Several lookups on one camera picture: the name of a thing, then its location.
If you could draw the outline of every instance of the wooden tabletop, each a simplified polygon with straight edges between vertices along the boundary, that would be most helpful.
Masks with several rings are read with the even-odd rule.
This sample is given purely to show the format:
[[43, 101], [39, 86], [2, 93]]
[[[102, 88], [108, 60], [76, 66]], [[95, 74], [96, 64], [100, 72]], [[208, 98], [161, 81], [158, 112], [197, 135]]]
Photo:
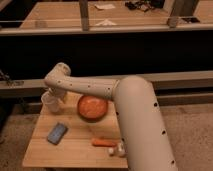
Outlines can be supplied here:
[[[120, 140], [114, 105], [109, 102], [107, 115], [99, 122], [88, 123], [77, 115], [76, 105], [81, 95], [69, 93], [61, 111], [52, 114], [43, 106], [27, 148], [24, 167], [62, 168], [127, 168], [125, 158], [110, 157], [106, 147], [93, 147], [92, 137]], [[55, 146], [46, 137], [57, 122], [69, 130]]]
[[[98, 10], [95, 4], [113, 4], [115, 8]], [[169, 16], [162, 9], [155, 9], [146, 13], [140, 10], [129, 10], [125, 7], [125, 1], [89, 1], [88, 6], [90, 26], [95, 26], [105, 19], [112, 21], [117, 26], [166, 24]], [[39, 26], [81, 27], [79, 3], [38, 2], [21, 25], [21, 28]]]
[[201, 23], [213, 24], [213, 1], [200, 0], [194, 14]]

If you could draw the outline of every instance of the floor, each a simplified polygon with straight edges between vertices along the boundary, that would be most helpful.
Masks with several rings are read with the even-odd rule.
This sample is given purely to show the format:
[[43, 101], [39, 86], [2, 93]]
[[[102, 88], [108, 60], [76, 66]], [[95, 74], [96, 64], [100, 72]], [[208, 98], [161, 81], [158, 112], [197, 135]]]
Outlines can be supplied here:
[[[213, 104], [163, 106], [161, 110], [179, 170], [212, 171]], [[44, 171], [42, 168], [22, 167], [38, 116], [10, 115], [0, 135], [1, 171]]]

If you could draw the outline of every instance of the clear plastic cup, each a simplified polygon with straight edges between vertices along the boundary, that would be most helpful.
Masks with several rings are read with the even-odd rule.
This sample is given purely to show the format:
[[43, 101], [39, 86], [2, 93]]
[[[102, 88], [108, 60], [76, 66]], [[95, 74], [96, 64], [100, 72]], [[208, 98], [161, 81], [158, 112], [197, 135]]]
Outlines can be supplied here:
[[60, 110], [58, 98], [52, 96], [48, 91], [41, 96], [41, 102], [50, 112], [56, 113]]

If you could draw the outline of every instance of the wooden table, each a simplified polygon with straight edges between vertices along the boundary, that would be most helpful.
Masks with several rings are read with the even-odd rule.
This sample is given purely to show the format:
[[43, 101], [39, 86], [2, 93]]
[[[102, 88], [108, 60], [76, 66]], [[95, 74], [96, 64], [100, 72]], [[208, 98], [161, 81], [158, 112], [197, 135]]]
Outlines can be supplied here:
[[[23, 160], [24, 167], [127, 168], [125, 158], [109, 157], [106, 147], [93, 147], [90, 142], [92, 137], [120, 139], [113, 103], [109, 103], [108, 113], [100, 122], [88, 123], [77, 115], [79, 97], [69, 93], [58, 114], [43, 106]], [[55, 146], [46, 137], [57, 122], [64, 123], [69, 130]]]
[[200, 0], [194, 15], [201, 21], [201, 23], [213, 24], [213, 1]]
[[[113, 4], [115, 8], [98, 10], [95, 4]], [[89, 1], [88, 6], [90, 26], [95, 26], [105, 19], [114, 22], [117, 26], [166, 24], [169, 16], [162, 9], [146, 13], [140, 10], [131, 11], [125, 7], [125, 1]], [[81, 27], [79, 3], [38, 2], [21, 25], [21, 28], [35, 28], [38, 21], [43, 22], [41, 24], [43, 27]]]

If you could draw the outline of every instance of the white object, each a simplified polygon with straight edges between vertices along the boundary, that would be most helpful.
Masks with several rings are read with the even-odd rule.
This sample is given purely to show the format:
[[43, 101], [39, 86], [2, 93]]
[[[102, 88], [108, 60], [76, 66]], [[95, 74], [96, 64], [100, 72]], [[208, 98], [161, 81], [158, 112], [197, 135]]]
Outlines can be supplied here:
[[116, 23], [113, 23], [112, 21], [105, 19], [104, 21], [101, 21], [97, 24], [95, 24], [96, 26], [115, 26], [117, 25]]
[[95, 7], [99, 10], [108, 10], [108, 9], [114, 9], [115, 8], [115, 6], [113, 4], [104, 4], [104, 5], [95, 4]]
[[122, 80], [75, 78], [57, 64], [45, 77], [51, 89], [114, 101], [131, 171], [178, 171], [153, 86], [138, 76]]
[[125, 155], [126, 155], [126, 152], [125, 152], [125, 149], [124, 149], [124, 145], [123, 145], [122, 142], [118, 143], [118, 145], [117, 145], [117, 155], [119, 157], [125, 157]]
[[108, 148], [108, 154], [113, 156], [115, 154], [115, 149], [113, 147]]
[[42, 96], [41, 96], [41, 101], [42, 103], [47, 106], [47, 108], [53, 112], [56, 113], [59, 111], [59, 102], [58, 102], [58, 98], [52, 96], [50, 94], [50, 92], [45, 92]]

